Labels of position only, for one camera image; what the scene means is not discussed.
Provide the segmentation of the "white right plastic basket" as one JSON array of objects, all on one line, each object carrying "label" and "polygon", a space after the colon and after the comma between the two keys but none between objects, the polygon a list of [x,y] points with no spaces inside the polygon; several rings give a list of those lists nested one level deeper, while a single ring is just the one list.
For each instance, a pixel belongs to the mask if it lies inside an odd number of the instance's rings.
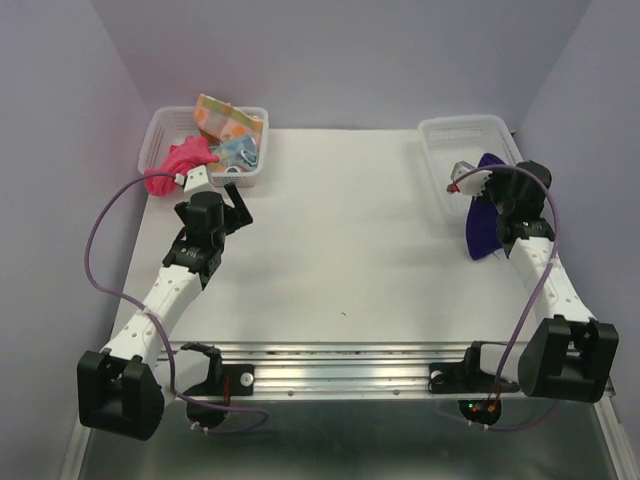
[{"label": "white right plastic basket", "polygon": [[443,217],[449,224],[463,224],[470,198],[446,192],[458,162],[475,168],[485,153],[506,164],[523,161],[505,122],[495,115],[463,115],[423,120],[417,127],[426,167]]}]

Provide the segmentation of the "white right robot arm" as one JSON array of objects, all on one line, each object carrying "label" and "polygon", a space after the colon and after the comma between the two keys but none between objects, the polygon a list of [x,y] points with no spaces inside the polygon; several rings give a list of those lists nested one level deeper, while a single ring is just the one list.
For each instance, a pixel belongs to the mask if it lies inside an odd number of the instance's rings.
[{"label": "white right robot arm", "polygon": [[460,378],[472,390],[509,382],[529,397],[596,403],[605,392],[619,334],[586,307],[562,265],[551,182],[541,164],[509,165],[490,153],[477,167],[452,174],[452,187],[472,199],[470,256],[483,256],[474,241],[495,242],[529,295],[509,340],[475,343],[477,356],[461,364]]}]

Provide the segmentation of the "aluminium mounting rail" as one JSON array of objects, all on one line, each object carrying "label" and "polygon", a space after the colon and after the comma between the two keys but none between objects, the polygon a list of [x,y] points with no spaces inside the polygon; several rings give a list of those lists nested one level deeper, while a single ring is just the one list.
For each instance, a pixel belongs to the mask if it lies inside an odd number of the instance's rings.
[{"label": "aluminium mounting rail", "polygon": [[428,365],[458,362],[469,346],[455,344],[219,344],[223,360],[255,366],[248,400],[356,400],[386,398],[480,398],[479,394],[432,395]]}]

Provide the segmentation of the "pink towel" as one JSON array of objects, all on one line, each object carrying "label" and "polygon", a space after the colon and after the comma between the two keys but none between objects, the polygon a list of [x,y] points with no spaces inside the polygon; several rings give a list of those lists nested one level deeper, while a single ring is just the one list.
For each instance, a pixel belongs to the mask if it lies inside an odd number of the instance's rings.
[{"label": "pink towel", "polygon": [[210,151],[204,137],[188,136],[182,144],[170,147],[158,168],[144,171],[144,185],[149,195],[166,197],[178,187],[177,175],[185,177],[191,169],[218,162],[219,156]]}]

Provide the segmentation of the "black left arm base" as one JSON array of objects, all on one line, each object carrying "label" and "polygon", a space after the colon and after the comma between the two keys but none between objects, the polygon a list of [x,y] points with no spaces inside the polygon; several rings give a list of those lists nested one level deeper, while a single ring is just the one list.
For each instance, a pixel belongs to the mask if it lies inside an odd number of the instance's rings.
[{"label": "black left arm base", "polygon": [[253,395],[255,366],[248,363],[228,364],[219,348],[198,342],[181,346],[177,356],[177,383],[182,394],[215,397],[217,404],[231,406],[233,397]]}]

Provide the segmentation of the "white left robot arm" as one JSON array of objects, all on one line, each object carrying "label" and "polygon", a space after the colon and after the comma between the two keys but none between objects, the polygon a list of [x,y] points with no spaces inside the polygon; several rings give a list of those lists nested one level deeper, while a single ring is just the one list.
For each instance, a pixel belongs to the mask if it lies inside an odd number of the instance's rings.
[{"label": "white left robot arm", "polygon": [[137,440],[157,430],[166,404],[182,394],[169,334],[221,265],[227,236],[252,223],[238,188],[201,191],[174,210],[182,228],[144,300],[100,351],[85,352],[76,367],[80,423]]}]

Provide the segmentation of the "purple towel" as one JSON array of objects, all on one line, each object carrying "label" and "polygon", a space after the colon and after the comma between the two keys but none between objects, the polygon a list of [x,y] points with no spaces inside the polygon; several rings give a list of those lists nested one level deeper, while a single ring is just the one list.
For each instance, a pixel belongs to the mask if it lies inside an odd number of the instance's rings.
[{"label": "purple towel", "polygon": [[466,244],[472,260],[481,260],[502,249],[496,235],[497,216],[490,200],[472,197],[465,223]]}]

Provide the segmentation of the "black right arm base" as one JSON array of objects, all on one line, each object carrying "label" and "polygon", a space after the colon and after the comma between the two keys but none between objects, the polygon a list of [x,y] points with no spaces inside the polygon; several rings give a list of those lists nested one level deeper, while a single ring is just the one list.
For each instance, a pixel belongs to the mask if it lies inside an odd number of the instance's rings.
[{"label": "black right arm base", "polygon": [[481,347],[474,341],[458,362],[432,362],[428,365],[427,391],[432,395],[479,394],[479,399],[458,401],[460,413],[472,424],[493,427],[502,414],[501,393],[518,393],[519,386],[508,380],[495,380],[493,374],[480,369]]}]

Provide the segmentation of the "light blue patterned towel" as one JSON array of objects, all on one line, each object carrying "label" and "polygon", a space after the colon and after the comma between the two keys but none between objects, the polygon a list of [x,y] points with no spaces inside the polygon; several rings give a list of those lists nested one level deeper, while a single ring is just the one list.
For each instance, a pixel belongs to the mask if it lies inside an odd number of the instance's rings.
[{"label": "light blue patterned towel", "polygon": [[245,134],[214,147],[218,165],[224,173],[252,172],[258,166],[259,149],[250,134]]}]

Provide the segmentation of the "orange dotted patterned towel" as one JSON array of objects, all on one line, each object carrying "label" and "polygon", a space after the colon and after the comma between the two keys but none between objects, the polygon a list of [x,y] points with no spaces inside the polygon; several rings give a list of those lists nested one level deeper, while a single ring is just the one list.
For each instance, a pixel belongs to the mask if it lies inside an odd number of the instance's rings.
[{"label": "orange dotted patterned towel", "polygon": [[200,94],[196,101],[193,118],[203,135],[219,143],[244,135],[250,135],[256,145],[261,142],[264,129],[262,119],[214,97]]}]

